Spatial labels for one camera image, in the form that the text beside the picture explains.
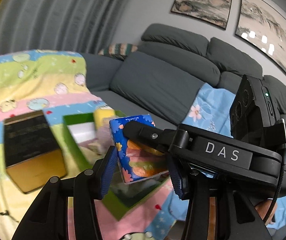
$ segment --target framed painting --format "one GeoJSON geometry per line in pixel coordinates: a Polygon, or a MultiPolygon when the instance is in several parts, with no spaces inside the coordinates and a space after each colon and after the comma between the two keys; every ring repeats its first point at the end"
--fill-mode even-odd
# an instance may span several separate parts
{"type": "Polygon", "coordinates": [[[175,0],[171,12],[226,29],[232,0],[175,0]]]}
{"type": "Polygon", "coordinates": [[[286,19],[263,0],[242,0],[236,35],[254,45],[286,74],[286,19]]]}

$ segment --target curtain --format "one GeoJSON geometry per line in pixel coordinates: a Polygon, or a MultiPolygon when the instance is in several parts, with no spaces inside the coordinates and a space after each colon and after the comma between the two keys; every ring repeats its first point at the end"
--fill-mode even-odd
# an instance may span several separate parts
{"type": "Polygon", "coordinates": [[[2,0],[0,54],[28,49],[96,54],[111,42],[128,0],[2,0]]]}

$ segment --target colorful blanket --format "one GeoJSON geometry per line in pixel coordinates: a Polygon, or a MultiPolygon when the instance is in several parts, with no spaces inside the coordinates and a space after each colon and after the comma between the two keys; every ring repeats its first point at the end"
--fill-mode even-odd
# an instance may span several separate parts
{"type": "MultiPolygon", "coordinates": [[[[3,158],[3,120],[43,110],[51,129],[63,149],[68,177],[80,170],[72,158],[62,134],[62,116],[93,112],[106,106],[86,88],[86,64],[75,52],[31,50],[0,56],[0,238],[10,240],[18,223],[39,190],[23,194],[5,172],[3,158]]],[[[171,181],[158,188],[142,205],[117,221],[105,206],[96,201],[105,240],[119,239],[131,232],[152,232],[163,239],[176,219],[184,219],[187,202],[174,194],[171,181]]],[[[73,202],[69,201],[69,235],[73,234],[73,202]]]]}
{"type": "MultiPolygon", "coordinates": [[[[235,95],[225,89],[204,84],[183,123],[232,137],[229,111],[234,98],[235,95]]],[[[277,203],[276,222],[268,225],[269,228],[279,229],[286,225],[286,196],[279,198],[277,203]]]]}

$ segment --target camera lens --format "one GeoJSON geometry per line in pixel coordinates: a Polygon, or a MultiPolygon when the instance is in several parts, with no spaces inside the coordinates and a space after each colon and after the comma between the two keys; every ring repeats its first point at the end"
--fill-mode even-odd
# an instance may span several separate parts
{"type": "Polygon", "coordinates": [[[243,91],[242,101],[243,101],[244,106],[247,106],[247,105],[248,105],[248,103],[249,103],[249,93],[248,93],[247,90],[244,90],[244,91],[243,91]]]}
{"type": "Polygon", "coordinates": [[[234,114],[231,116],[230,121],[231,121],[231,125],[234,125],[234,114]]]}
{"type": "Polygon", "coordinates": [[[238,102],[238,104],[235,108],[235,116],[237,117],[237,119],[239,119],[241,117],[241,113],[242,113],[241,103],[238,102]]]}

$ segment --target striped pillow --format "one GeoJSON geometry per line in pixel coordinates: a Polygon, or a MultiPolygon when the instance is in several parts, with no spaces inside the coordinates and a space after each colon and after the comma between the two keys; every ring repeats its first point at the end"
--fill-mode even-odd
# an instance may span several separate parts
{"type": "Polygon", "coordinates": [[[131,52],[137,49],[137,46],[129,43],[117,43],[99,51],[99,55],[124,61],[131,52]]]}

